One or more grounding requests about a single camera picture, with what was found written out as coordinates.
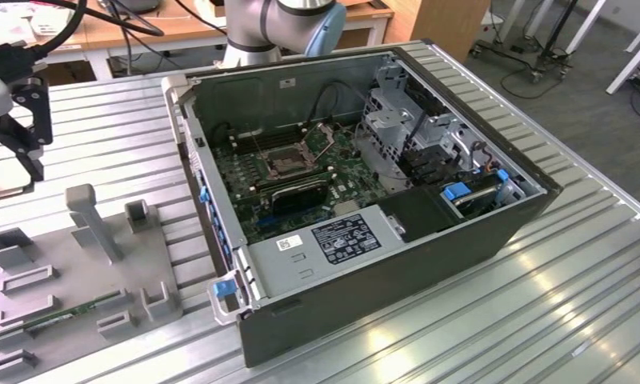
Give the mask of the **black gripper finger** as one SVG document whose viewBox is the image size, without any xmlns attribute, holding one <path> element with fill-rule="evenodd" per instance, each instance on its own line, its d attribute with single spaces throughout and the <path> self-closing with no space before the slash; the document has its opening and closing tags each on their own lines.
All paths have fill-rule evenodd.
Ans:
<svg viewBox="0 0 640 384">
<path fill-rule="evenodd" d="M 13 85 L 11 101 L 31 113 L 29 126 L 18 123 L 9 114 L 0 117 L 0 143 L 14 153 L 31 182 L 43 180 L 41 150 L 53 140 L 47 89 L 42 78 L 27 78 Z"/>
</svg>

